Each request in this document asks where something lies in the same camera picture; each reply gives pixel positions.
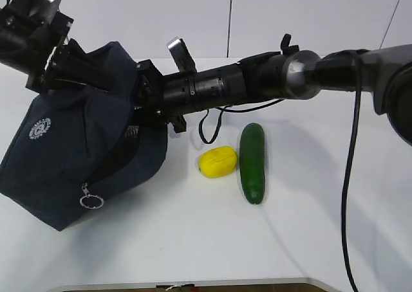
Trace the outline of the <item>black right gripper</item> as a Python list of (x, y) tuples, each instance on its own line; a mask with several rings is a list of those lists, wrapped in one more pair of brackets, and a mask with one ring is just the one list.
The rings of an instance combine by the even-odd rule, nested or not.
[(164, 76), (151, 60), (137, 63), (137, 89), (133, 97), (133, 125), (161, 127), (172, 124), (175, 133), (187, 130), (187, 122), (182, 115), (171, 116), (164, 104)]

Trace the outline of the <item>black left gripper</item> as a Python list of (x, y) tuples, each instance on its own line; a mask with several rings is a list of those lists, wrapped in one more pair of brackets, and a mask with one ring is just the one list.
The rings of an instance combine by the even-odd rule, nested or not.
[(48, 90), (81, 91), (86, 87), (101, 91), (113, 89), (115, 76), (110, 71), (98, 65), (74, 39), (64, 44), (72, 24), (71, 17), (57, 11), (50, 24), (44, 23), (32, 33), (29, 40), (27, 89), (42, 91), (42, 82), (52, 55)]

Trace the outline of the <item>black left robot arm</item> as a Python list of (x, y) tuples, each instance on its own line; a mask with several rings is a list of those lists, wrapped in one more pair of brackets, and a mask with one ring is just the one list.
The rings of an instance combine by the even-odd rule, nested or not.
[(61, 0), (6, 0), (1, 9), (1, 63), (28, 76), (26, 88), (94, 87), (110, 91), (114, 76), (68, 37), (73, 19)]

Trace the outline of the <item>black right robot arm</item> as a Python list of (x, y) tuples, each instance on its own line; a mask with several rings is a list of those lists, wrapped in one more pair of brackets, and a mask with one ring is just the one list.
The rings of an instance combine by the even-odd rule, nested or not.
[(140, 77), (133, 121), (171, 123), (184, 132), (184, 116), (208, 109), (270, 100), (309, 100), (320, 91), (367, 92), (376, 114), (386, 115), (394, 131), (411, 141), (411, 46), (380, 50), (343, 50), (321, 57), (283, 36), (279, 51), (198, 71), (185, 42), (168, 49), (178, 67), (163, 75), (150, 60), (138, 63)]

